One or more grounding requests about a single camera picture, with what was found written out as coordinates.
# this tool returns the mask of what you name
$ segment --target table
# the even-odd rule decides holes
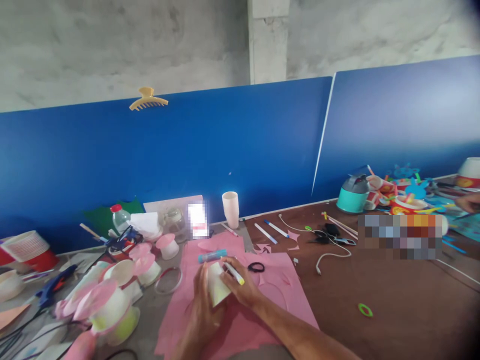
[[[478,326],[480,286],[438,261],[371,259],[369,250],[349,246],[352,256],[342,255],[335,245],[308,243],[315,235],[301,232],[300,250],[288,251],[296,244],[264,223],[282,230],[290,226],[321,229],[326,211],[334,219],[357,230],[356,215],[347,215],[335,203],[320,203],[262,215],[245,221],[254,244],[270,241],[255,227],[258,223],[277,241],[272,252],[288,252],[299,263],[296,271],[320,330],[353,350],[362,359],[461,359],[470,336]],[[342,237],[351,237],[342,231]],[[480,246],[459,234],[455,245],[466,250],[462,255],[443,245],[441,260],[480,280]],[[373,317],[363,316],[358,304],[370,307]]]

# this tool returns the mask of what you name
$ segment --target plastic bottle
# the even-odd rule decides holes
[[[119,235],[129,227],[127,221],[130,221],[130,214],[122,209],[122,205],[116,204],[110,208],[113,213],[113,225],[115,226],[116,231]]]

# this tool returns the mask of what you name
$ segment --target green paper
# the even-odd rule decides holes
[[[118,201],[117,204],[120,204],[121,208],[130,214],[140,214],[145,212],[144,207],[136,196],[131,202]],[[109,207],[101,206],[91,211],[84,211],[83,214],[88,222],[92,224],[92,230],[100,236],[108,239],[109,230],[113,229],[116,231],[112,219],[112,212]]]

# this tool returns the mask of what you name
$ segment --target blue board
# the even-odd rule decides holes
[[[480,56],[338,72],[312,201],[366,164],[381,177],[409,162],[423,178],[456,173],[480,156],[479,94]]]
[[[222,193],[248,216],[311,202],[331,77],[0,113],[0,237],[37,230],[56,253],[98,245],[82,211]]]

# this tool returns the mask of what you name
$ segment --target marker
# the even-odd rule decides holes
[[[231,232],[233,235],[236,237],[239,236],[235,231],[233,231],[231,228],[229,228],[227,225],[225,225],[223,222],[220,223],[225,229],[227,229],[229,232]]]
[[[266,232],[265,230],[263,230],[260,225],[258,225],[257,223],[255,223],[255,226],[258,228],[258,230],[260,230],[263,235],[265,235],[267,238],[269,238],[271,240],[272,243],[274,244],[278,244],[277,240],[275,240],[268,232]]]
[[[277,230],[280,234],[282,234],[284,237],[286,238],[289,238],[290,236],[285,232],[283,231],[282,229],[276,227],[275,225],[273,225],[270,221],[268,220],[263,220],[265,223],[267,223],[268,225],[270,225],[272,228],[274,228],[275,230]]]
[[[240,275],[232,265],[230,265],[228,262],[224,262],[224,264],[225,264],[226,268],[228,269],[228,271],[233,275],[233,277],[236,279],[236,281],[238,281],[238,283],[240,285],[245,284],[245,280],[242,277],[242,275]]]

